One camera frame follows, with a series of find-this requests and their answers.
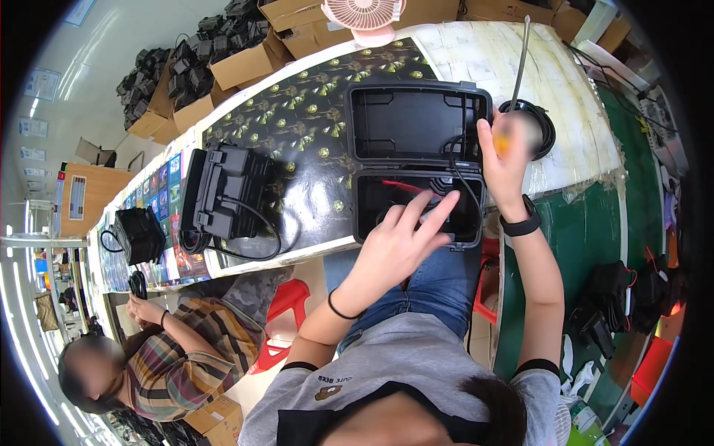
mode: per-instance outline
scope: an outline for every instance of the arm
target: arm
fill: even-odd
[[[459,193],[449,193],[414,231],[432,193],[422,192],[407,206],[392,206],[384,221],[369,233],[352,271],[332,292],[334,308],[347,317],[362,313],[390,288],[397,286],[434,252],[449,243],[438,233]],[[303,323],[288,355],[287,363],[305,362],[318,368],[332,361],[337,344],[352,326],[322,302]]]
[[[478,140],[483,152],[483,170],[489,193],[503,219],[508,223],[518,223],[529,217],[521,190],[532,153],[527,143],[527,125],[509,115],[496,113],[493,133],[506,126],[510,126],[511,144],[502,156],[496,154],[491,127],[483,119],[478,122]],[[546,359],[559,365],[565,301],[558,264],[540,229],[528,235],[512,237],[511,243],[526,294],[518,367],[531,359]]]
[[[139,299],[133,294],[129,295],[129,302],[126,304],[126,313],[139,325],[144,325],[144,323],[161,324],[161,316],[165,311],[161,306],[148,300]],[[167,314],[164,317],[164,330],[179,343],[186,353],[206,353],[222,358],[203,336],[172,314]]]

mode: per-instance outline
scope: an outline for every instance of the person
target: person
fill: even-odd
[[[492,131],[506,126],[511,144],[498,155]],[[351,271],[305,319],[285,366],[247,415],[240,446],[510,446],[552,438],[563,284],[537,212],[521,195],[533,157],[528,124],[497,113],[493,129],[483,119],[477,128],[504,231],[522,233],[511,237],[526,294],[513,379],[503,382],[463,346],[480,250],[452,253],[442,248],[449,236],[438,233],[459,193],[415,230],[432,194],[422,192],[389,209]]]
[[[127,315],[143,330],[121,347],[100,335],[69,343],[57,367],[62,392],[84,412],[129,408],[155,421],[184,418],[232,387],[257,360],[268,307],[291,271],[190,285],[174,314],[129,295]]]

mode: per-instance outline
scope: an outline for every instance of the red plastic stool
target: red plastic stool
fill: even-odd
[[[483,264],[489,260],[495,260],[498,262],[498,251],[500,250],[497,238],[483,238],[481,253],[481,269],[483,270]],[[483,304],[481,300],[481,285],[483,284],[483,275],[479,275],[478,286],[476,287],[476,298],[473,300],[473,311],[483,316],[491,325],[496,325],[498,319],[498,313],[491,310],[489,307]]]
[[[305,299],[310,297],[310,288],[302,281],[293,279],[278,286],[275,299],[268,309],[268,321],[277,318],[287,310],[292,309],[295,316],[295,325],[298,330],[305,321]],[[265,372],[288,357],[290,347],[277,347],[268,345],[270,338],[266,334],[263,348],[258,355],[258,360],[248,369],[248,375]]]

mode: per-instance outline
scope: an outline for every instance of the wall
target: wall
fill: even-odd
[[[30,116],[49,122],[48,138],[7,137],[3,152],[10,159],[3,160],[3,177],[9,169],[23,167],[44,168],[45,178],[24,177],[19,182],[44,181],[46,196],[54,197],[57,171],[61,162],[85,162],[74,155],[79,138],[122,151],[117,167],[126,167],[132,153],[156,146],[124,131],[124,107],[116,97],[119,81],[134,67],[136,54],[146,48],[174,47],[176,37],[197,30],[197,23],[205,16],[222,14],[227,0],[96,0],[80,27],[62,23],[47,42],[36,67],[61,74],[54,101],[22,96],[14,119]],[[46,161],[22,161],[20,147],[41,148]],[[146,162],[151,158],[147,154]]]

